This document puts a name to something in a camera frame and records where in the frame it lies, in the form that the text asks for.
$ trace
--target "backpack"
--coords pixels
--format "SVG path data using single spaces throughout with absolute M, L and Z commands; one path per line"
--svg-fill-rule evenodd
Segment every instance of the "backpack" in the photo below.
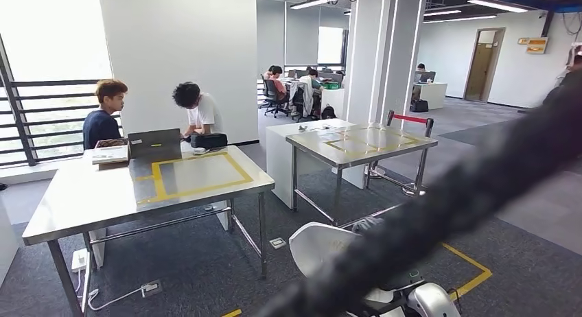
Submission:
M 325 120 L 325 119 L 333 119 L 333 118 L 337 118 L 336 113 L 334 111 L 334 107 L 327 105 L 323 109 L 323 111 L 321 112 L 321 119 Z

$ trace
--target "man with curly hair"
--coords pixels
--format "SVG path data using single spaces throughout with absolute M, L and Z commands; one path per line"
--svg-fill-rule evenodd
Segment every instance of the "man with curly hair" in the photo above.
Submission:
M 192 134 L 222 133 L 222 118 L 212 95 L 200 92 L 193 82 L 184 82 L 174 89 L 176 104 L 187 109 L 188 129 L 184 137 Z

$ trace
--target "white cable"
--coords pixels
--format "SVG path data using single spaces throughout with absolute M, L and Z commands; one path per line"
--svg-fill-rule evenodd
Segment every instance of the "white cable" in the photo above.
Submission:
M 129 292 L 129 293 L 127 293 L 127 294 L 126 294 L 126 295 L 124 295 L 124 296 L 120 296 L 119 298 L 116 298 L 116 299 L 115 299 L 115 300 L 113 300 L 113 301 L 109 301 L 109 302 L 105 303 L 105 304 L 104 304 L 104 305 L 102 305 L 101 307 L 96 307 L 96 308 L 95 308 L 94 306 L 92 306 L 92 304 L 91 304 L 91 301 L 92 301 L 92 300 L 93 300 L 93 299 L 94 299 L 94 298 L 97 296 L 97 294 L 99 294 L 99 289 L 98 289 L 98 288 L 96 288 L 96 289 L 94 289 L 93 291 L 89 292 L 89 299 L 87 300 L 87 304 L 89 305 L 89 307 L 91 308 L 91 310 L 93 310 L 94 312 L 96 312 L 96 311 L 99 311 L 99 310 L 101 310 L 101 309 L 103 309 L 103 308 L 107 307 L 107 306 L 108 306 L 108 305 L 110 305 L 111 303 L 117 302 L 117 301 L 119 301 L 119 300 L 121 300 L 121 299 L 123 299 L 123 298 L 126 298 L 126 297 L 130 296 L 131 294 L 135 294 L 135 293 L 137 293 L 137 292 L 141 291 L 141 288 L 142 288 L 142 287 L 143 287 L 143 286 L 140 286 L 140 287 L 139 287 L 137 290 L 135 290 L 135 291 Z
M 81 270 L 79 270 L 79 272 L 77 272 L 78 278 L 77 278 L 77 288 L 75 289 L 75 293 L 79 292 L 79 289 L 81 288 Z

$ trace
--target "white t-shirt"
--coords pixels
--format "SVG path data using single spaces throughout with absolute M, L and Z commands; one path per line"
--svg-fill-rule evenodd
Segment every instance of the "white t-shirt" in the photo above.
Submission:
M 210 125 L 211 133 L 223 133 L 222 118 L 216 107 L 214 97 L 208 93 L 201 93 L 202 97 L 198 106 L 187 109 L 188 123 L 191 126 L 202 128 L 202 125 Z

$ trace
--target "stainless steel table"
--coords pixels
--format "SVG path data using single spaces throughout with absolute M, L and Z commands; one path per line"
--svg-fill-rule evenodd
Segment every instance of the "stainless steel table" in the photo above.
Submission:
M 241 230 L 261 259 L 261 273 L 266 276 L 265 191 L 275 187 L 263 172 L 239 148 L 229 146 L 217 152 L 181 159 L 151 162 L 133 159 L 129 166 L 103 167 L 91 164 L 88 150 L 72 165 L 59 169 L 36 208 L 23 234 L 26 245 L 47 242 L 73 315 L 83 316 L 95 268 L 93 245 L 165 226 L 225 213 L 228 229 Z M 257 245 L 235 214 L 234 198 L 257 194 L 260 241 Z M 143 220 L 212 202 L 227 201 L 226 208 L 192 215 L 91 241 L 89 231 Z M 62 256 L 58 239 L 83 234 L 88 251 L 82 302 L 77 294 Z
M 297 150 L 301 150 L 316 159 L 337 168 L 336 192 L 334 208 L 340 204 L 342 171 L 346 168 L 368 164 L 367 181 L 370 179 L 370 170 L 374 162 L 382 159 L 407 154 L 418 150 L 428 149 L 438 144 L 437 140 L 409 134 L 402 130 L 386 127 L 381 124 L 354 125 L 346 128 L 317 130 L 301 134 L 289 135 L 286 141 L 293 145 L 292 153 L 292 203 L 297 210 L 297 196 L 304 199 L 319 213 L 326 217 L 333 225 L 337 221 L 310 200 L 303 192 L 297 189 Z M 423 154 L 417 174 L 416 187 L 420 188 L 426 163 L 426 154 Z M 383 176 L 383 178 L 406 187 L 405 184 Z

